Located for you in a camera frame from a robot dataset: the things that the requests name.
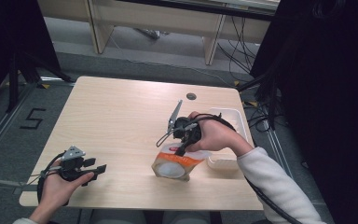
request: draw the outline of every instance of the right hand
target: right hand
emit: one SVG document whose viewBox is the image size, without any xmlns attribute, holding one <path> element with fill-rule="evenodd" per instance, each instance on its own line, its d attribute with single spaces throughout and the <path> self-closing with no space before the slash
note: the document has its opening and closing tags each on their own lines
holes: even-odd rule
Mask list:
<svg viewBox="0 0 358 224">
<path fill-rule="evenodd" d="M 194 111 L 189 115 L 189 118 L 193 119 L 198 114 L 198 112 Z M 198 150 L 218 151 L 229 147 L 237 156 L 241 156 L 253 149 L 242 136 L 216 120 L 201 120 L 199 121 L 199 126 L 202 137 L 197 143 L 186 148 L 188 152 Z"/>
</svg>

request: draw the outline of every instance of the sleeve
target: sleeve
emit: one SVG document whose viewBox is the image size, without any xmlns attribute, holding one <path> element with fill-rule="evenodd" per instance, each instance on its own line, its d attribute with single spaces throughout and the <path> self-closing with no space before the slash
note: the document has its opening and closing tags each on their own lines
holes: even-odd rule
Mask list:
<svg viewBox="0 0 358 224">
<path fill-rule="evenodd" d="M 32 221 L 31 219 L 23 217 L 23 218 L 17 219 L 15 222 L 13 222 L 13 224 L 37 224 L 37 223 Z"/>
<path fill-rule="evenodd" d="M 323 223 L 307 195 L 264 148 L 257 147 L 238 157 L 238 165 L 250 182 L 291 217 L 301 223 Z M 287 223 L 262 200 L 260 202 L 269 221 Z"/>
</svg>

